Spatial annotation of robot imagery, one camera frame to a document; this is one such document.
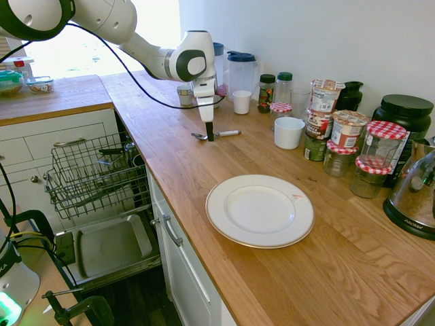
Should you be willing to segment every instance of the small jar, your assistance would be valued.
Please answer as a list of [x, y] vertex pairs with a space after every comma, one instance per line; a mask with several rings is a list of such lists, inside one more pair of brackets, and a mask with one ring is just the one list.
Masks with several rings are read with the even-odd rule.
[[323, 161], [327, 140], [313, 138], [307, 132], [305, 132], [305, 135], [304, 157], [310, 161]]
[[292, 103], [292, 80], [293, 74], [291, 73], [282, 72], [278, 74], [273, 102]]
[[275, 91], [275, 76], [265, 73], [260, 76], [260, 94], [258, 96], [258, 111], [260, 113], [269, 113], [271, 103], [273, 102], [273, 93]]
[[275, 120], [279, 117], [290, 117], [292, 106], [288, 103], [271, 104], [271, 130], [275, 130]]
[[326, 143], [324, 171], [333, 177], [345, 177], [358, 147], [339, 147], [330, 139]]
[[373, 168], [389, 167], [397, 148], [406, 135], [406, 129], [393, 122], [369, 122], [360, 154], [361, 162]]
[[387, 168], [373, 168], [361, 161], [358, 156], [355, 160], [355, 175], [353, 176], [351, 191], [358, 197], [375, 198], [381, 191], [383, 182], [393, 166]]

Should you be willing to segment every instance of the plastic pitcher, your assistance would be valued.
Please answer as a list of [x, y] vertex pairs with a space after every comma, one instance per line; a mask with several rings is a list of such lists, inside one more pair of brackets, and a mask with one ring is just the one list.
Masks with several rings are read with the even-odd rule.
[[232, 93], [236, 90], [247, 90], [253, 93], [258, 83], [254, 83], [254, 74], [258, 64], [256, 57], [250, 53], [240, 53], [228, 51], [228, 61], [230, 68], [228, 70], [229, 90], [228, 96], [233, 99]]

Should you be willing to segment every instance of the kettle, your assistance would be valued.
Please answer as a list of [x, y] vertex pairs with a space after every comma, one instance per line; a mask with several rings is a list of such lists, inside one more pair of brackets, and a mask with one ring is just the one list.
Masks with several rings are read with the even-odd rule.
[[411, 157], [383, 203], [389, 219], [416, 236], [435, 240], [435, 137], [413, 139]]

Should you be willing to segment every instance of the yogurt cup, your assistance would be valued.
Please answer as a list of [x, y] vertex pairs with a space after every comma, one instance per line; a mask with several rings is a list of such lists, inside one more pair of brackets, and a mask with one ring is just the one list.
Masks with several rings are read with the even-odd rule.
[[330, 79], [314, 79], [311, 85], [311, 110], [321, 113], [334, 112], [340, 92], [346, 88], [344, 83]]
[[307, 135], [315, 139], [327, 139], [332, 130], [332, 114], [308, 110]]
[[346, 148], [356, 146], [362, 130], [370, 121], [364, 114], [349, 110], [336, 111], [332, 117], [334, 124], [331, 140], [335, 145]]

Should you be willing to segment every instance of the wooden countertop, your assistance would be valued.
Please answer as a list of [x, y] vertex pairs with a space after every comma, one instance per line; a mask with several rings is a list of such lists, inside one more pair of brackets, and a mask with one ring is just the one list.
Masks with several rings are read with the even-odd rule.
[[0, 97], [0, 126], [113, 108], [96, 75], [54, 81], [54, 91], [34, 94], [27, 86], [16, 95]]
[[[159, 100], [179, 104], [178, 83], [135, 75]], [[255, 106], [236, 115], [225, 100], [215, 131], [243, 133], [198, 141], [190, 136], [205, 132], [197, 109], [163, 107], [127, 74], [101, 79], [238, 325], [399, 325], [435, 294], [435, 242], [390, 222], [382, 209], [387, 189], [374, 200], [355, 197], [351, 174], [328, 176], [322, 163], [303, 158], [303, 146], [276, 147], [268, 115]], [[315, 211], [311, 233], [286, 248], [253, 249], [216, 231], [207, 194], [247, 174], [279, 177], [306, 193]]]

